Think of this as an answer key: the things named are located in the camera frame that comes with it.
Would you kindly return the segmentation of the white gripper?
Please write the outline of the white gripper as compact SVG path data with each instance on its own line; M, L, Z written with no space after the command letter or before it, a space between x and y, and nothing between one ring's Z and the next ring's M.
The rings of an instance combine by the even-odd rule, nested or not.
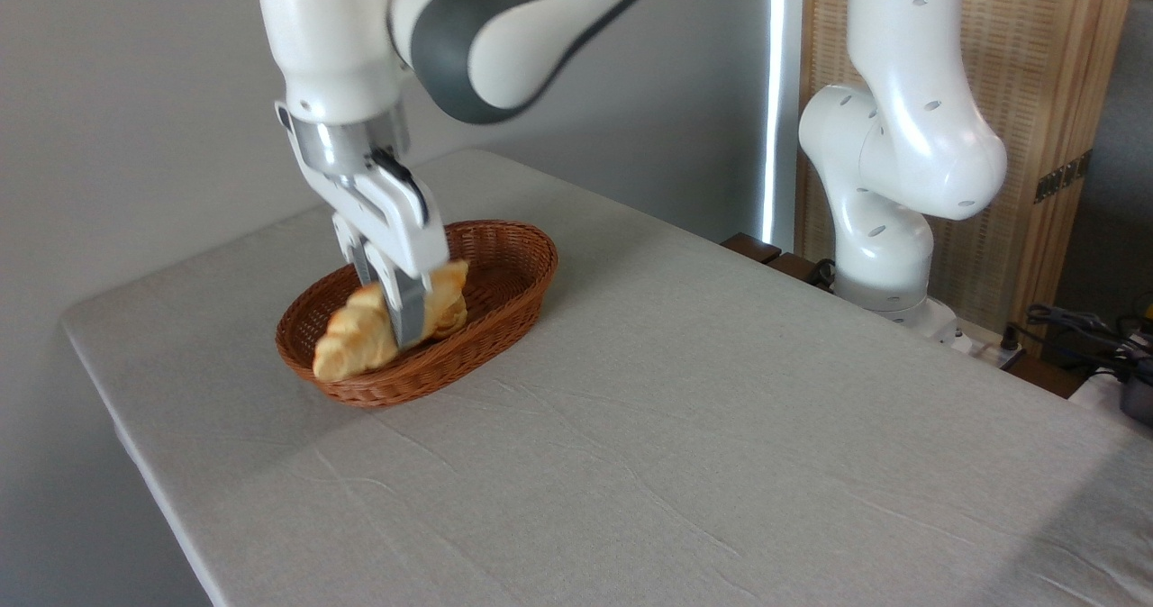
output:
M319 123L276 102L306 183L332 209L342 258L379 283L400 351L423 340L427 278L449 261L440 212L395 156L407 147L401 106L363 122Z

